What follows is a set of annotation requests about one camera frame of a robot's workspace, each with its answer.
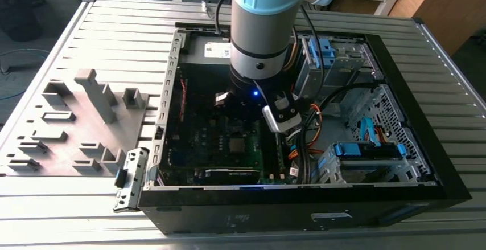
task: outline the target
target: expansion slot bracket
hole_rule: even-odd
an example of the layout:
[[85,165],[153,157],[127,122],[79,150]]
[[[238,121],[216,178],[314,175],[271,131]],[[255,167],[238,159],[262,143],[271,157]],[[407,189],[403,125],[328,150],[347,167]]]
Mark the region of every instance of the expansion slot bracket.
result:
[[139,197],[147,159],[148,150],[143,147],[132,149],[127,153],[124,165],[120,167],[115,178],[115,186],[119,189],[116,191],[113,212],[140,211]]

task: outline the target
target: circuit board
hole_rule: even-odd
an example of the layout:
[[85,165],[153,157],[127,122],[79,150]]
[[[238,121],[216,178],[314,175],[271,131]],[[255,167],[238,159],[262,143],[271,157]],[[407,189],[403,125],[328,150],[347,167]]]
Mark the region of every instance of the circuit board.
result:
[[[212,106],[214,95],[190,94],[186,114],[168,140],[163,177],[169,185],[283,184],[280,137],[264,119],[230,118]],[[208,176],[218,177],[208,181]]]

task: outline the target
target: black power cable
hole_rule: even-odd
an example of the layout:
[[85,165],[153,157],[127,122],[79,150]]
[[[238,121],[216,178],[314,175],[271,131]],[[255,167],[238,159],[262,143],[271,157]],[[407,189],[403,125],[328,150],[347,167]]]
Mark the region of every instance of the black power cable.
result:
[[[367,88],[367,89],[374,89],[375,87],[378,87],[380,84],[383,84],[383,81],[375,81],[372,83],[354,83],[350,85],[346,85],[340,88],[338,88],[326,98],[324,100],[320,102],[319,104],[319,110],[320,112],[323,112],[326,106],[334,101],[334,99],[343,93],[346,93],[347,91],[356,89],[356,88]],[[298,162],[299,162],[299,174],[300,174],[300,169],[304,169],[304,172],[302,174],[302,179],[299,179],[300,177],[298,177],[298,182],[302,182],[303,184],[306,183],[311,183],[311,172],[310,172],[310,161],[308,161],[308,152],[307,152],[307,145],[306,145],[306,131],[308,126],[311,125],[312,122],[312,118],[314,116],[316,116],[316,110],[311,110],[311,114],[307,116],[306,121],[302,124],[302,129],[300,129],[300,133],[299,133],[299,138],[296,141],[296,148],[298,148]]]
[[222,30],[219,28],[219,10],[222,9],[222,4],[223,4],[224,0],[219,0],[218,1],[218,6],[216,6],[216,13],[214,15],[214,26],[216,28],[216,34],[224,36],[224,34],[222,33]]
[[306,21],[307,21],[307,24],[311,28],[311,32],[312,32],[312,35],[314,35],[314,38],[316,40],[316,43],[318,43],[318,56],[319,56],[319,60],[320,61],[320,83],[319,83],[319,87],[318,87],[318,91],[316,91],[316,94],[314,95],[314,97],[311,98],[311,101],[314,102],[314,100],[318,98],[319,96],[319,93],[320,93],[320,90],[322,90],[322,87],[323,87],[323,84],[324,84],[324,57],[322,55],[322,49],[320,49],[320,42],[319,42],[319,37],[318,37],[318,33],[316,33],[316,29],[314,28],[314,24],[312,24],[312,21],[308,17],[308,14],[307,14],[307,11],[303,7],[303,5],[300,5],[300,11],[303,13],[303,17],[306,18]]

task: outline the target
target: metal worktable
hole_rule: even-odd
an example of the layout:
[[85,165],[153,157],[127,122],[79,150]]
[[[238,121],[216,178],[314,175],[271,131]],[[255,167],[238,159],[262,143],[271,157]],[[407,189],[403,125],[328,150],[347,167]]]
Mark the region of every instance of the metal worktable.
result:
[[[117,249],[123,245],[131,249],[159,248],[157,244],[175,247],[179,243],[196,244],[200,249],[311,249],[323,245],[338,249],[429,245],[435,249],[477,248],[486,241],[479,234],[486,230],[485,102],[426,26],[412,19],[318,12],[310,12],[310,16],[318,30],[382,36],[473,200],[420,214],[388,228],[165,237],[140,212],[112,213],[113,178],[3,177],[0,196],[8,198],[0,198],[0,245],[45,245],[49,249],[57,244],[65,248],[83,243],[116,244]],[[222,8],[220,20],[230,22],[227,6]],[[113,91],[135,87],[148,93],[148,125],[141,127],[139,146],[149,146],[151,142],[144,140],[153,134],[149,123],[159,103],[173,23],[208,21],[195,3],[84,1],[0,133],[0,147],[24,122],[47,80],[63,80],[72,69],[87,67],[96,69],[97,81],[109,83]],[[307,27],[300,15],[295,23],[298,29]]]

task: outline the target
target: sticker label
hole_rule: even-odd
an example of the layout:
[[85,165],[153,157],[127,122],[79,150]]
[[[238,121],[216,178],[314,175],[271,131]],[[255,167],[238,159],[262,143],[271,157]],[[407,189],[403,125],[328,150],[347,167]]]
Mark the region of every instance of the sticker label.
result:
[[231,43],[208,42],[204,45],[206,58],[230,58]]
[[291,176],[299,176],[299,169],[296,169],[296,168],[294,168],[294,167],[291,167],[290,168],[290,173],[288,173]]
[[318,219],[335,219],[335,218],[351,218],[352,216],[348,213],[312,213],[311,214],[311,219],[314,222],[318,221]]

